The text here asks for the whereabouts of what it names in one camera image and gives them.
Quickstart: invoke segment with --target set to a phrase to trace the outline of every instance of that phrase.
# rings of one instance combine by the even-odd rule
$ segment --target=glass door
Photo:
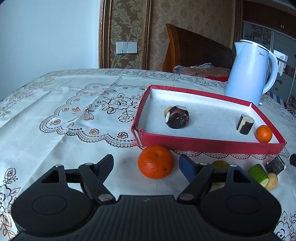
[[[278,59],[278,74],[270,91],[287,103],[294,89],[291,87],[296,66],[296,41],[274,31],[272,52]]]
[[[244,39],[271,49],[271,30],[255,24],[244,23]]]

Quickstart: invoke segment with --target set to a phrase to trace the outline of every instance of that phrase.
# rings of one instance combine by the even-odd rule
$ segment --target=wallpaper
[[[230,46],[234,0],[154,0],[149,69],[162,70],[169,39],[166,24],[184,28]]]
[[[141,69],[142,29],[145,0],[113,0],[111,17],[110,67]],[[137,54],[116,54],[116,42],[137,42]]]

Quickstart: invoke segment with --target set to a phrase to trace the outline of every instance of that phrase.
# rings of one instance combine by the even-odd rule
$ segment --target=butterfly pattern
[[[73,108],[72,110],[74,111],[74,113],[72,113],[74,115],[74,118],[67,122],[72,122],[76,120],[78,117],[80,117],[81,115],[84,115],[83,119],[85,121],[90,121],[94,119],[94,115],[91,113],[91,112],[94,112],[94,110],[91,110],[91,104],[83,108],[83,110],[81,110],[79,107]]]
[[[93,92],[93,93],[90,93],[89,95],[90,96],[94,96],[94,95],[105,95],[105,94],[107,94],[107,95],[109,95],[109,93],[115,93],[116,92],[116,90],[108,90],[108,89],[104,89],[103,88],[103,90],[102,91],[100,91],[100,92]]]

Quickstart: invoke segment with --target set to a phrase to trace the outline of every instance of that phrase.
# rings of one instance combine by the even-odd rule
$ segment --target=lime
[[[265,187],[268,182],[269,178],[267,173],[265,172],[264,168],[260,164],[256,164],[252,166],[248,170],[249,175],[254,178],[257,182],[261,184],[261,186]]]
[[[225,161],[222,161],[222,160],[218,160],[218,161],[214,161],[212,164],[211,164],[215,169],[228,169],[229,167],[229,164]],[[225,183],[213,183],[213,185],[215,186],[221,186],[221,185],[224,185]]]

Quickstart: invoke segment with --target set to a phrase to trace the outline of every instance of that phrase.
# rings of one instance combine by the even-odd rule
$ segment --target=wall switch panel
[[[116,42],[116,53],[137,53],[137,42]]]
[[[137,53],[137,42],[128,42],[128,53]]]
[[[128,52],[128,42],[122,42],[122,53]]]
[[[123,42],[116,42],[116,53],[122,53],[122,43]]]

